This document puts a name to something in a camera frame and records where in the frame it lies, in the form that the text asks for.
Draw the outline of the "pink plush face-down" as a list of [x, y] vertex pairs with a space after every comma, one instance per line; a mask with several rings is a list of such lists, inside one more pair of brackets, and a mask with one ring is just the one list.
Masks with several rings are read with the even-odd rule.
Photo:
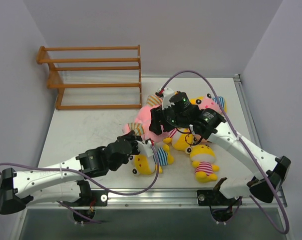
[[147, 121], [151, 120], [151, 110], [153, 108], [157, 108], [158, 106], [162, 105], [162, 99], [157, 95], [149, 95], [146, 100], [146, 104], [141, 107], [139, 110], [135, 122], [136, 123], [146, 123]]

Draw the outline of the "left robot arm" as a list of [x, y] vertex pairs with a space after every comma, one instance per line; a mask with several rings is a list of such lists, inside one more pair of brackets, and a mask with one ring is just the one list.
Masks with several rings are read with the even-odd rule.
[[35, 193], [62, 183], [105, 176], [127, 164], [131, 155], [150, 154], [152, 150], [140, 136], [129, 132], [107, 146], [89, 149], [69, 160], [42, 169], [2, 170], [0, 178], [0, 214], [10, 215], [34, 203]]

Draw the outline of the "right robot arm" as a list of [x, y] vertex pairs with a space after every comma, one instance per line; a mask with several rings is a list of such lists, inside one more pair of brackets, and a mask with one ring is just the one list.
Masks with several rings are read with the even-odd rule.
[[217, 204], [223, 205], [236, 196], [253, 196], [264, 203], [273, 201], [286, 179], [289, 158], [264, 151], [237, 132], [225, 116], [212, 108], [200, 109], [192, 104], [185, 92], [165, 88], [155, 95], [160, 98], [160, 106], [151, 110], [151, 132], [160, 135], [174, 128], [187, 128], [226, 150], [252, 173], [253, 177], [247, 180], [223, 180], [212, 193]]

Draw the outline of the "pink plush orange stripes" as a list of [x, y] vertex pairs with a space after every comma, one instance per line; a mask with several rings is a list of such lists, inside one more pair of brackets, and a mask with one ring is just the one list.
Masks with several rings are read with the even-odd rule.
[[168, 138], [170, 136], [170, 132], [162, 132], [162, 134], [157, 135], [149, 130], [151, 121], [137, 121], [137, 122], [129, 122], [124, 124], [122, 128], [122, 132], [124, 134], [129, 133], [130, 131], [134, 131], [135, 135], [140, 136], [143, 140], [151, 139], [156, 143], [162, 142], [163, 139]]

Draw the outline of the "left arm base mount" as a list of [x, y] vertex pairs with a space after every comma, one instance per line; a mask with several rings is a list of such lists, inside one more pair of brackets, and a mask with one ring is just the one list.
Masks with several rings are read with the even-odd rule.
[[93, 190], [89, 201], [90, 207], [105, 207], [108, 203], [108, 192], [105, 190]]

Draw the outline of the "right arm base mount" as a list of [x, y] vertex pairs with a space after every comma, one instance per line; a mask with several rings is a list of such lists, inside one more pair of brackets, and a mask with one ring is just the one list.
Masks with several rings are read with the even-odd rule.
[[199, 206], [214, 206], [216, 204], [215, 192], [213, 190], [197, 190], [197, 201]]

